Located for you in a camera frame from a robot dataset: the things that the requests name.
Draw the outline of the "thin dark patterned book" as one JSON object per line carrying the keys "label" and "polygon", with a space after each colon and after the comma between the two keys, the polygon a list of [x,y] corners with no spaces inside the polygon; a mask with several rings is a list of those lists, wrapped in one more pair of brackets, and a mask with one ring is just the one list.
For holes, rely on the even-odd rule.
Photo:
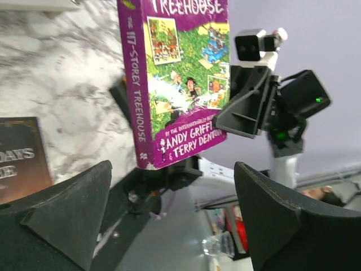
{"label": "thin dark patterned book", "polygon": [[36,117],[1,118],[1,204],[52,185]]}

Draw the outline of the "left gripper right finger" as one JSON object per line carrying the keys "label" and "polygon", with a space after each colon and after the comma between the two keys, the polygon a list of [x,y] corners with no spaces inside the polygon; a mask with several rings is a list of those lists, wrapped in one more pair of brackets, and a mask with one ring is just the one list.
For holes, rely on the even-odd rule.
{"label": "left gripper right finger", "polygon": [[242,162],[234,180],[254,270],[360,270],[360,212],[312,199]]}

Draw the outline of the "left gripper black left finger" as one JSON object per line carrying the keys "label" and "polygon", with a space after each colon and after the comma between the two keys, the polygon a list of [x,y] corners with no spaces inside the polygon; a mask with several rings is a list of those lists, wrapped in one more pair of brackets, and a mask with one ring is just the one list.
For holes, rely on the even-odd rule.
{"label": "left gripper black left finger", "polygon": [[112,164],[1,205],[1,270],[90,270]]}

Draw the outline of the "purple 117-Storey Treehouse book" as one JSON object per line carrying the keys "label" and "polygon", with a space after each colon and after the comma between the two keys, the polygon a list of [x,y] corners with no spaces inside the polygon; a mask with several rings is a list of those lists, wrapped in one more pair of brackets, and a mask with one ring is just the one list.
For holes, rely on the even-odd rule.
{"label": "purple 117-Storey Treehouse book", "polygon": [[228,2],[118,1],[137,165],[160,169],[226,140]]}

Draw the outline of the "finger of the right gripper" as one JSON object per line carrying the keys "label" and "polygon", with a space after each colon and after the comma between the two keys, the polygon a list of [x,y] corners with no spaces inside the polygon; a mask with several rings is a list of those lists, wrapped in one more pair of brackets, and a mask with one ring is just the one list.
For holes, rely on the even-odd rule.
{"label": "finger of the right gripper", "polygon": [[109,92],[116,104],[124,114],[128,124],[131,124],[130,107],[128,104],[126,93],[126,80],[124,78],[119,79],[110,89]]}

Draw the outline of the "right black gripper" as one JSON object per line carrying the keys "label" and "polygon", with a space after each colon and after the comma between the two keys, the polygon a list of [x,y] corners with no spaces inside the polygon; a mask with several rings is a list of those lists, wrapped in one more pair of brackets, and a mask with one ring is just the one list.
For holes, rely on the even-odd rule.
{"label": "right black gripper", "polygon": [[213,126],[247,138],[254,138],[262,126],[272,152],[302,152],[307,119],[331,105],[309,69],[282,79],[268,66],[232,65],[230,79],[230,100],[213,117]]}

